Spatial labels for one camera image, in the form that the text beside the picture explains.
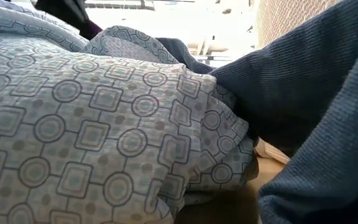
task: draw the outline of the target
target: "patterned blanket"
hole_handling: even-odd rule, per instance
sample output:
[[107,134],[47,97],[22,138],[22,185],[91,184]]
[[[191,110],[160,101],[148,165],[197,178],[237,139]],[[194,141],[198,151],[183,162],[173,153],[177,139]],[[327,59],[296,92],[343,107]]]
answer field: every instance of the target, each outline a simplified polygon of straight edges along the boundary
[[173,223],[257,174],[235,100],[138,30],[0,1],[0,224]]

